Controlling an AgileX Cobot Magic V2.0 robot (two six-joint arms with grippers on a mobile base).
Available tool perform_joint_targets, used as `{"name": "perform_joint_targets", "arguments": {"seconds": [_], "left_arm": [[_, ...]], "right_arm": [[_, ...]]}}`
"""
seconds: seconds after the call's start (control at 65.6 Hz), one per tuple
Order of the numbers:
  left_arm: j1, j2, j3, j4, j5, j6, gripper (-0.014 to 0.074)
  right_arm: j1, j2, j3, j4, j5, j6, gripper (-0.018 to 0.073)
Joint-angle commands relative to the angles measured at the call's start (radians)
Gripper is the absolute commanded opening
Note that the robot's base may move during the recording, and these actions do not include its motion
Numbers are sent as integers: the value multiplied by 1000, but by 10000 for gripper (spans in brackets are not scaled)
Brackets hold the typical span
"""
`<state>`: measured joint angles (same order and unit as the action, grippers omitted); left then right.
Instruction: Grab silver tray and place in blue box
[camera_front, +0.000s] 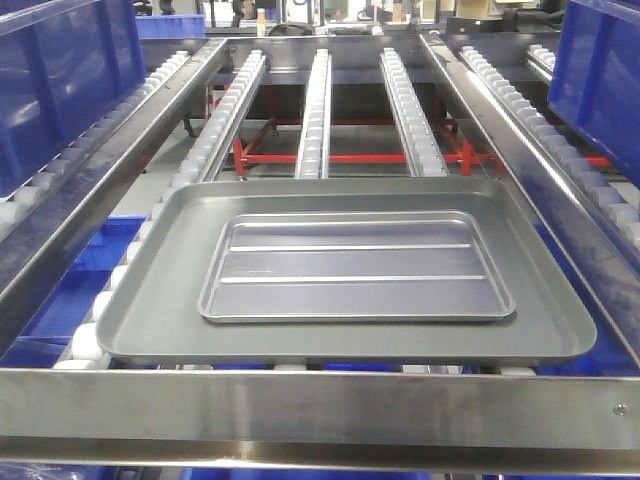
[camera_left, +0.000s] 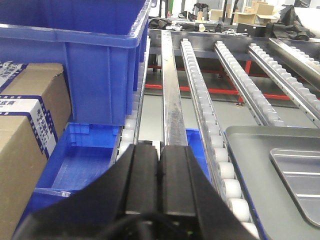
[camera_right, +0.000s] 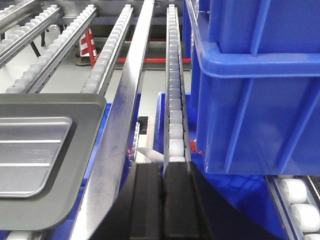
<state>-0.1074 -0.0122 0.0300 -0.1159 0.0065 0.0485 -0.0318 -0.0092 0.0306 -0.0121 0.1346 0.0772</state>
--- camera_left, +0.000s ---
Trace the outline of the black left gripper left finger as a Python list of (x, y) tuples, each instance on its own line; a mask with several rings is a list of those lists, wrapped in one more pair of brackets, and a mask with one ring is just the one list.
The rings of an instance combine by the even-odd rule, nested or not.
[(150, 240), (157, 210), (157, 152), (130, 145), (82, 190), (31, 213), (15, 240)]

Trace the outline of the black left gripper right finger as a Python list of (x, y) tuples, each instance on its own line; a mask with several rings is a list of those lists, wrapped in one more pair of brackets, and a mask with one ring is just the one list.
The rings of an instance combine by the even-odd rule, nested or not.
[(189, 146), (165, 146), (160, 157), (163, 214), (180, 233), (172, 240), (253, 240), (206, 178)]

